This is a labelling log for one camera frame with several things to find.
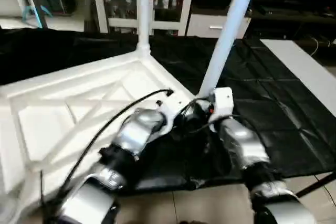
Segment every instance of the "cable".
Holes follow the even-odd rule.
[[[181,129],[182,129],[182,132],[181,132],[181,135],[182,137],[184,136],[184,124],[185,124],[185,121],[186,121],[186,114],[187,114],[187,111],[189,110],[189,108],[195,104],[196,101],[207,101],[206,98],[195,98],[194,100],[192,100],[190,103],[188,103],[188,105],[186,107],[184,107],[184,109],[182,109],[181,113],[182,114],[182,118],[181,118]]]
[[[242,120],[246,121],[253,128],[253,131],[258,135],[258,137],[260,138],[260,140],[263,139],[261,137],[260,132],[257,130],[257,128],[255,127],[255,125],[251,122],[251,120],[247,119],[246,117],[244,117],[242,115],[235,115],[235,114],[222,116],[220,118],[212,120],[212,121],[208,122],[207,124],[204,124],[202,127],[198,128],[197,130],[189,131],[188,134],[190,134],[190,135],[196,134],[196,133],[202,131],[203,129],[209,127],[210,125],[212,125],[212,124],[214,124],[214,123],[216,123],[218,121],[222,121],[224,119],[228,119],[228,118],[242,119]]]
[[[42,209],[42,220],[43,220],[43,223],[45,223],[46,219],[47,219],[48,212],[47,212],[46,202],[45,202],[45,199],[44,199],[43,188],[44,188],[44,186],[43,186],[43,170],[40,170],[40,204],[41,204],[41,209]]]
[[[80,155],[79,159],[77,160],[77,162],[75,163],[75,165],[73,166],[73,168],[71,169],[69,175],[67,176],[67,178],[65,179],[64,183],[62,184],[62,186],[59,188],[58,193],[55,197],[55,202],[57,203],[58,199],[62,197],[62,194],[64,193],[64,191],[66,190],[67,186],[70,183],[70,180],[73,176],[73,174],[75,173],[75,171],[77,170],[78,166],[80,165],[80,163],[82,162],[82,160],[84,159],[84,157],[88,154],[89,150],[91,149],[91,147],[93,146],[93,144],[96,142],[97,138],[101,135],[101,133],[103,133],[103,131],[113,122],[115,121],[120,115],[122,115],[125,111],[127,111],[128,109],[130,109],[131,107],[133,107],[134,105],[138,104],[139,102],[142,102],[143,100],[147,99],[148,97],[151,97],[155,94],[161,93],[161,92],[167,92],[167,95],[170,95],[173,93],[173,91],[171,89],[160,89],[160,90],[156,90],[150,94],[145,95],[144,97],[130,103],[129,105],[127,105],[125,108],[123,108],[121,111],[119,111],[114,117],[112,117],[97,133],[96,135],[93,137],[93,139],[90,141],[90,143],[85,147],[84,151],[82,152],[82,154]]]
[[[316,48],[315,48],[315,51],[311,53],[310,56],[313,56],[316,52],[317,52],[317,49],[319,49],[319,41],[317,39],[315,39],[314,37],[311,37],[313,40],[315,40],[316,42]]]
[[[329,194],[329,196],[330,196],[332,202],[334,203],[334,206],[336,207],[336,203],[335,203],[334,199],[332,198],[331,193],[330,193],[329,190],[326,188],[326,186],[323,186],[323,187],[325,188],[325,190],[326,190],[327,193]]]

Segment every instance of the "black mat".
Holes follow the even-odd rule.
[[[0,82],[130,52],[137,40],[129,35],[1,30]],[[216,39],[152,37],[150,43],[155,59],[196,94]],[[218,86],[232,88],[235,113],[256,125],[267,153],[285,177],[335,170],[336,118],[260,41],[235,42]],[[209,147],[208,138],[208,133],[202,133],[180,140],[172,133],[149,145],[136,190],[196,189],[239,182],[237,167],[231,167],[225,153]]]

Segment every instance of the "white cabinet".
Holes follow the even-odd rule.
[[[184,36],[191,0],[150,0],[151,34]],[[139,26],[140,0],[96,0],[99,28],[136,33]]]
[[[237,38],[242,39],[250,23],[250,18],[244,18]],[[226,16],[192,14],[190,16],[187,36],[197,36],[202,38],[218,38],[226,22]]]

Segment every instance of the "white pole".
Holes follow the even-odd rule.
[[[199,97],[209,95],[209,93],[217,86],[217,82],[222,74],[233,42],[237,37],[240,24],[243,21],[249,2],[250,0],[232,0],[226,22],[217,41],[198,93]]]
[[[138,49],[149,52],[149,1],[140,0]]]

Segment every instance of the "tiled floor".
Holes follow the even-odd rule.
[[[314,176],[308,176],[291,178],[287,183],[291,190],[298,192],[316,181]],[[327,189],[336,199],[336,182],[329,183]],[[117,224],[176,224],[183,220],[208,224],[253,224],[253,212],[243,185],[134,196],[119,201],[121,211]],[[303,197],[301,201],[319,224],[336,224],[336,206],[324,188]],[[33,223],[41,223],[39,213],[24,222]]]

